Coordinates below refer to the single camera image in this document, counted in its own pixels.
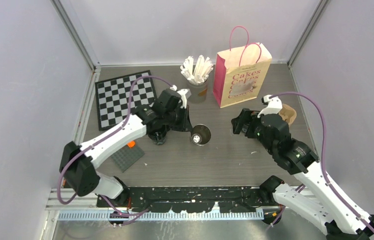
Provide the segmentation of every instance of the pink bag handle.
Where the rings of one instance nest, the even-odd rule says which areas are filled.
[[[261,48],[260,45],[257,44],[257,43],[251,43],[251,44],[247,45],[247,46],[244,48],[243,53],[241,54],[241,57],[240,57],[240,63],[238,64],[238,66],[241,66],[241,59],[243,58],[244,51],[246,50],[246,48],[247,48],[248,46],[250,46],[250,45],[252,45],[252,44],[256,44],[256,45],[259,47],[259,49],[260,49],[259,57],[257,58],[256,63],[259,61],[260,56],[262,55],[262,48]]]
[[[232,31],[231,31],[231,35],[229,35],[229,51],[231,51],[231,38],[232,38],[232,33],[234,33],[234,30],[235,30],[236,28],[242,28],[242,29],[244,29],[244,30],[246,31],[246,33],[247,33],[247,43],[246,43],[246,46],[249,44],[249,32],[247,31],[247,29],[246,29],[245,27],[243,27],[243,26],[236,26],[235,28],[232,29]]]

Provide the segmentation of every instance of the chessboard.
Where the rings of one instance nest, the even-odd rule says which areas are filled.
[[[148,70],[95,83],[100,131],[108,130],[122,122],[128,113],[128,97],[132,83],[141,76],[150,75],[151,72]],[[131,109],[143,104],[152,104],[156,96],[153,80],[149,77],[140,79],[132,93]]]

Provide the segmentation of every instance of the gray wooden table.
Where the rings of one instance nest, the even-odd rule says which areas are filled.
[[[164,78],[179,88],[186,82],[178,66],[136,66],[104,67],[100,80],[151,70],[155,76]],[[257,186],[269,176],[276,175],[291,185],[299,185],[294,177],[281,169],[272,160],[260,143],[244,135],[232,134],[231,119],[238,116],[242,108],[261,110],[260,98],[267,94],[295,91],[295,86],[286,64],[273,64],[262,85],[257,99],[219,108],[213,97],[213,79],[209,79],[207,99],[203,103],[190,103],[192,125],[205,124],[212,138],[205,146],[190,143],[189,133],[168,133],[167,142],[156,146],[144,136],[137,144],[145,156],[122,173],[116,164],[106,160],[98,169],[100,172],[118,176],[128,186]],[[167,85],[154,80],[157,94]],[[307,125],[297,96],[282,96],[283,103],[297,111],[297,118],[291,126],[294,138],[312,145]],[[89,116],[84,140],[92,139],[102,132],[98,130],[97,108],[94,101]]]

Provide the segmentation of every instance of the shopping bag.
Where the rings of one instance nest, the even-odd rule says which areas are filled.
[[[255,99],[272,61],[262,43],[249,44],[247,30],[246,45],[231,48],[231,37],[236,28],[246,30],[243,26],[232,29],[230,49],[220,51],[216,56],[213,95],[221,108]]]

